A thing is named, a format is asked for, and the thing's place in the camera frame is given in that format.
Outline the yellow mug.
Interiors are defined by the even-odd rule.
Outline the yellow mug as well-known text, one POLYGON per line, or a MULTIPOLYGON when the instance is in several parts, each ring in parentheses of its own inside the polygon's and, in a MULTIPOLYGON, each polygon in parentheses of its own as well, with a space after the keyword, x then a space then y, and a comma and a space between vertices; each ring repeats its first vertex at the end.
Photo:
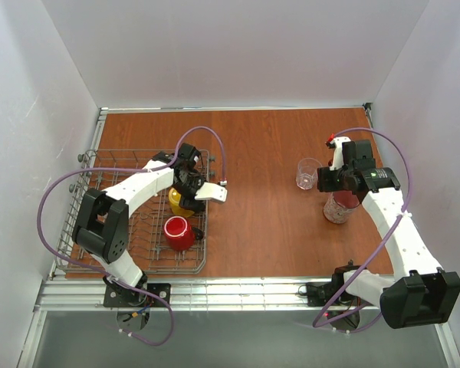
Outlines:
POLYGON ((189 218, 193 216, 195 213, 194 211, 188 210, 188 209, 183 209, 180 205, 179 202, 181 200, 181 195, 179 192, 177 192, 174 188, 171 188, 168 194, 169 198, 169 205, 172 210, 172 213, 177 216, 181 216, 184 218, 189 218))

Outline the pink ghost pattern mug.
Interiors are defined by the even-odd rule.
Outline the pink ghost pattern mug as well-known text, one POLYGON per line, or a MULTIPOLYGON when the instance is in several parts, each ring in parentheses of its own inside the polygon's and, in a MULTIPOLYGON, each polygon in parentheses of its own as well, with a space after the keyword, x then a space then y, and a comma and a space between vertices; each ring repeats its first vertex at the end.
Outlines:
POLYGON ((351 191, 332 192, 323 208, 324 217, 334 224, 343 224, 360 206, 360 201, 351 191))

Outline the clear glass cup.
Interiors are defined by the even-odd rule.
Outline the clear glass cup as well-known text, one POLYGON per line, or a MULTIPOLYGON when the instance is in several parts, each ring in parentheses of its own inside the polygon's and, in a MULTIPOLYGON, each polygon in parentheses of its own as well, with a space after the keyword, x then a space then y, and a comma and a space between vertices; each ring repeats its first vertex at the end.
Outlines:
POLYGON ((296 184, 300 189, 312 189, 318 181, 321 163, 315 158, 303 158, 297 165, 296 184))

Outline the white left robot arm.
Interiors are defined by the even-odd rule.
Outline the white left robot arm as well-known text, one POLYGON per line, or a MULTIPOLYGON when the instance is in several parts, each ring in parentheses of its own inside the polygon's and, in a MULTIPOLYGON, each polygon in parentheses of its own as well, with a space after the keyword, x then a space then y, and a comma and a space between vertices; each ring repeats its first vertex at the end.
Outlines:
POLYGON ((74 223, 72 240, 92 256, 114 279, 145 288, 147 276, 128 251, 130 218, 142 205, 165 189, 180 194, 176 206, 199 214, 206 204, 196 199, 207 183, 196 166, 202 158, 194 146, 183 143, 177 153, 159 152, 122 182, 107 189, 88 189, 74 223))

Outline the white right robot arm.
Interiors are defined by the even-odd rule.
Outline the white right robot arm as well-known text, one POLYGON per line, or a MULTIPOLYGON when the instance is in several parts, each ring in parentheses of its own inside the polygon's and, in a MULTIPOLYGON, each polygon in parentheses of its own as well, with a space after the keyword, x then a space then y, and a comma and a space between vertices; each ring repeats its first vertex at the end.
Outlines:
POLYGON ((428 250, 395 173, 377 166, 368 140, 335 137, 327 146, 333 159, 318 169, 318 189, 348 191, 358 198, 382 238, 379 247, 388 253, 393 279, 373 274, 366 264, 338 267, 324 285, 324 306, 342 295, 358 297, 378 307, 393 329, 447 322, 460 294, 460 277, 445 271, 428 250))

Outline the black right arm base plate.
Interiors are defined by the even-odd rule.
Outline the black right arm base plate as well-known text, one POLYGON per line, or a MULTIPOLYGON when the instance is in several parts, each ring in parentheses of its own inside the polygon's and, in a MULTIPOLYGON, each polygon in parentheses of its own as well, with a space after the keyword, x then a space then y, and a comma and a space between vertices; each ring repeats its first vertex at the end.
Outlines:
MULTIPOLYGON (((301 293, 307 299, 308 307, 323 307, 336 293, 338 286, 334 285, 333 282, 325 284, 316 284, 313 282, 307 282, 305 285, 305 291, 301 293)), ((339 306, 350 306, 360 305, 361 300, 359 297, 343 292, 332 305, 339 306)))

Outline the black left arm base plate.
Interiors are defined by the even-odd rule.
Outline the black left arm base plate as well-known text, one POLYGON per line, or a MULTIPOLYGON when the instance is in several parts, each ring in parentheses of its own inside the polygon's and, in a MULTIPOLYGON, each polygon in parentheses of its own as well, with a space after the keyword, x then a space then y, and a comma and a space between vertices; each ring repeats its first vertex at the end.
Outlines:
MULTIPOLYGON (((171 284, 155 283, 146 286, 148 292, 161 297, 167 304, 170 303, 171 284)), ((164 304, 157 299, 148 297, 130 289, 123 288, 116 283, 107 283, 103 299, 104 307, 113 308, 142 308, 142 307, 164 307, 164 304)))

